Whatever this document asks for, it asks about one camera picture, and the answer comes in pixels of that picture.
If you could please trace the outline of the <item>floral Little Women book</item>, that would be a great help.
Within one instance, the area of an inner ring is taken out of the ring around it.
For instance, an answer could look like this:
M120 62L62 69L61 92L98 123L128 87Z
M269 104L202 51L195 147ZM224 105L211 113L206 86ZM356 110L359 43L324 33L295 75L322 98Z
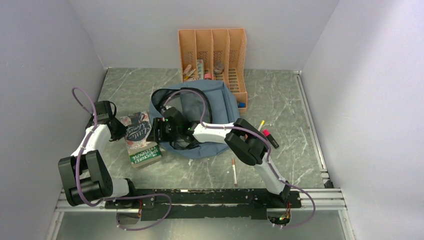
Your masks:
M157 145L154 141L147 141L152 126L147 111L132 113L119 118L126 126L124 137L129 155L134 155Z

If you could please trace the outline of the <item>blue student backpack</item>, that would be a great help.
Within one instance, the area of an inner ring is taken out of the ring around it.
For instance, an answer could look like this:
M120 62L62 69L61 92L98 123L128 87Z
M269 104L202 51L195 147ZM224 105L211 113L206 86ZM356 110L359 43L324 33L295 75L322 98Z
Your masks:
M153 91L149 103L149 120L162 118L164 108L175 107L190 122L199 121L205 104L207 110L203 116L205 123L228 124L240 118L236 97L219 80L195 80L182 82ZM169 141L160 142L167 152L189 159L202 159L220 155L229 149L224 143L205 142L183 149Z

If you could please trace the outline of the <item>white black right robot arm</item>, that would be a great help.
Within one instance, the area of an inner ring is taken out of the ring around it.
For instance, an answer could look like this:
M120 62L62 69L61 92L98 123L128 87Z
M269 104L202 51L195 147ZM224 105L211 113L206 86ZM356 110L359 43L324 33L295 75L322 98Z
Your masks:
M271 159L266 137L243 118L226 124L189 121L174 107L152 120L148 142L166 143L178 150L192 149L202 143L226 144L237 158L254 167L270 193L270 202L282 207L289 200L291 186Z

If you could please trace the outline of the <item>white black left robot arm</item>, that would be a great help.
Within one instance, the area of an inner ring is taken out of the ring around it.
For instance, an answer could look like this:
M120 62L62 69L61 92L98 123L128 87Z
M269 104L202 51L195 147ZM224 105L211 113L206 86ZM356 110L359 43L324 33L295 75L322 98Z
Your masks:
M82 205L76 177L80 179L80 188L88 202L118 198L126 208L134 207L139 200L139 194L129 188L124 178L113 179L102 158L108 142L118 141L126 135L127 127L116 118L116 105L110 101L94 103L97 116L97 128L94 128L94 118L86 125L85 138L71 156L58 162L67 202L71 206Z

